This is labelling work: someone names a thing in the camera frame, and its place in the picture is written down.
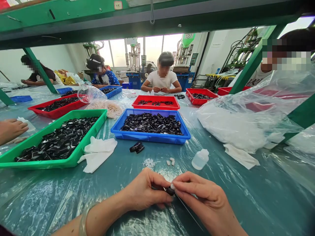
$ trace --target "white dropper bottle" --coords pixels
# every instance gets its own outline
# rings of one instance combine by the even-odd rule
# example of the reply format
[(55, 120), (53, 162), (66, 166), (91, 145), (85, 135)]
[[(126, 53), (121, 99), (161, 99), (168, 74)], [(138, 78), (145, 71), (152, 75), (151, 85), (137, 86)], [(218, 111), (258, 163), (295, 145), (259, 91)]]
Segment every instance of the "white dropper bottle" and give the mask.
[(22, 121), (23, 123), (27, 123), (27, 127), (29, 129), (26, 132), (31, 132), (31, 131), (34, 131), (36, 129), (35, 126), (29, 120), (26, 120), (23, 117), (18, 116), (17, 120)]
[(201, 170), (209, 161), (208, 155), (209, 152), (207, 149), (202, 149), (201, 151), (198, 151), (191, 161), (191, 164), (195, 169)]

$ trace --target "green plastic tray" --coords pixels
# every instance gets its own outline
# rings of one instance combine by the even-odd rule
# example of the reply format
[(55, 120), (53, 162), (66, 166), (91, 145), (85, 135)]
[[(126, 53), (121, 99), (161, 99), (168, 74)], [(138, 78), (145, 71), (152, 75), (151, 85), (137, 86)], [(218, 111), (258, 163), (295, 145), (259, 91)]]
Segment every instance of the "green plastic tray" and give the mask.
[[(58, 120), (54, 121), (47, 127), (43, 128), (35, 135), (29, 137), (25, 141), (21, 142), (11, 150), (7, 151), (0, 156), (0, 168), (23, 168), (23, 169), (52, 169), (52, 168), (68, 168), (75, 167), (78, 160), (84, 155), (84, 148), (90, 144), (91, 136), (97, 135), (99, 129), (102, 127), (107, 119), (107, 110), (73, 110)], [(37, 146), (41, 141), (42, 137), (46, 134), (53, 132), (56, 128), (60, 128), (64, 121), (82, 118), (100, 116), (95, 122), (91, 129), (87, 132), (84, 138), (81, 140), (79, 145), (75, 148), (71, 156), (63, 160), (51, 160), (51, 161), (29, 161), (29, 162), (15, 162), (14, 158), (19, 156), (21, 152), (31, 146)]]

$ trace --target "teal plastic sheet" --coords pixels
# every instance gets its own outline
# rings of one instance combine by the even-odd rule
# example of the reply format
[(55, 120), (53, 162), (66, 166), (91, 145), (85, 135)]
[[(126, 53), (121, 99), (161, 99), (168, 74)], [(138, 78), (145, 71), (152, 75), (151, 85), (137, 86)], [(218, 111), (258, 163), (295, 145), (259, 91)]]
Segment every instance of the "teal plastic sheet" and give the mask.
[[(146, 94), (123, 89), (111, 100), (123, 109), (132, 108), (136, 98), (127, 98), (131, 92)], [(39, 130), (51, 120), (35, 115), (27, 107), (56, 97), (42, 92), (33, 101), (1, 108), (0, 119), (23, 116)], [(85, 161), (67, 169), (0, 170), (0, 223), (15, 235), (50, 235), (80, 215), (90, 203), (102, 201), (126, 187), (143, 169), (143, 161), (152, 158), (157, 162), (154, 171), (168, 181), (191, 171), (221, 186), (248, 235), (310, 235), (315, 199), (306, 185), (298, 181), (307, 164), (290, 159), (283, 151), (259, 149), (253, 157), (260, 166), (247, 170), (228, 156), (223, 144), (201, 126), (196, 118), (198, 106), (191, 105), (187, 98), (178, 102), (191, 134), (184, 145), (144, 142), (145, 149), (136, 154), (129, 152), (136, 141), (118, 139), (113, 154), (93, 174), (83, 172)], [(115, 120), (107, 119), (97, 138), (114, 138), (110, 132), (114, 123)], [(3, 146), (0, 151), (10, 148)], [(197, 171), (191, 160), (203, 148), (209, 151), (209, 161)], [(170, 157), (175, 158), (174, 167), (166, 164)], [(286, 168), (288, 160), (291, 169), (299, 167), (294, 175)], [(153, 206), (142, 212), (127, 213), (112, 225), (107, 235), (207, 235), (207, 232), (198, 228), (183, 204), (175, 199), (164, 210)]]

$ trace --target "bracelet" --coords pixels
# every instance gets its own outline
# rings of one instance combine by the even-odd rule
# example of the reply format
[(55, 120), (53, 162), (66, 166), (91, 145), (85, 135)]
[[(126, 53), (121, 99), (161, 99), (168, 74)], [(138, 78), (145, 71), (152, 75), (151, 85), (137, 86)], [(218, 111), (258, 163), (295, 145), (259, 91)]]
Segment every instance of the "bracelet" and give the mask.
[(87, 236), (86, 234), (86, 218), (88, 216), (89, 211), (97, 205), (99, 202), (94, 202), (90, 204), (87, 208), (85, 208), (81, 220), (80, 220), (80, 227), (79, 227), (79, 236)]

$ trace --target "plastic granule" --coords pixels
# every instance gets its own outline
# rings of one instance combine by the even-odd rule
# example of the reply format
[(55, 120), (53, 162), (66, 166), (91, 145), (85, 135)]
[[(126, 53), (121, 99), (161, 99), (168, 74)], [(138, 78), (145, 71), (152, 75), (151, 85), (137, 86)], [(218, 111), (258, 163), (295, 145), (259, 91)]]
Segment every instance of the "plastic granule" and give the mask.
[(148, 158), (148, 159), (145, 159), (142, 164), (143, 164), (145, 167), (148, 167), (148, 168), (150, 168), (151, 170), (153, 170), (153, 168), (154, 168), (156, 162), (153, 161), (153, 159)]

